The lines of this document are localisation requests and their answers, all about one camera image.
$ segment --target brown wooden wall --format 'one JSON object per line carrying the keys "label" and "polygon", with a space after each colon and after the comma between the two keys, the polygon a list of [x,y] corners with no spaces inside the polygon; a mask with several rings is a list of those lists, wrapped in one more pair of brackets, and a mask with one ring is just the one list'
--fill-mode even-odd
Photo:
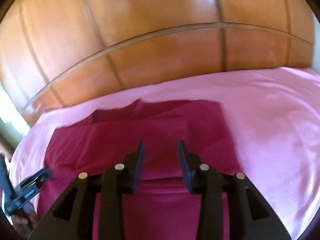
{"label": "brown wooden wall", "polygon": [[44,112],[188,76],[309,67],[304,0],[16,0],[0,80],[30,125]]}

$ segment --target pink bedsheet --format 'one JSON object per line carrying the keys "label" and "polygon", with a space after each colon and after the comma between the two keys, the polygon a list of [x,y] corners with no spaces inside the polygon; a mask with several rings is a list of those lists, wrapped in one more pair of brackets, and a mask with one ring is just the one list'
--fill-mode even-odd
{"label": "pink bedsheet", "polygon": [[138,98],[220,102],[242,171],[268,200],[292,239],[305,230],[320,206],[320,76],[312,70],[282,67],[208,74],[45,113],[13,156],[13,184],[42,168],[56,127],[76,123],[97,108],[124,107]]}

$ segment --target metal pin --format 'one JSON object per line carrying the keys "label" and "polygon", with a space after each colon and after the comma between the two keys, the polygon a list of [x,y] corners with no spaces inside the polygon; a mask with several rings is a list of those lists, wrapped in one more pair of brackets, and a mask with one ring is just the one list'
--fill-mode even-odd
{"label": "metal pin", "polygon": [[244,179],[244,178],[245,178],[245,174],[244,174],[243,172],[237,172],[237,173],[236,173],[236,177],[237,177],[238,179]]}
{"label": "metal pin", "polygon": [[201,164],[200,165],[200,169],[202,170],[202,171],[207,171],[208,169],[209,169],[210,167],[209,167],[209,165],[208,164]]}
{"label": "metal pin", "polygon": [[115,165],[115,169],[120,171],[120,170],[123,170],[124,169],[124,165],[122,163],[118,163]]}
{"label": "metal pin", "polygon": [[86,172],[81,172],[79,175],[78,175],[79,179],[85,179],[86,177],[88,177],[88,173]]}

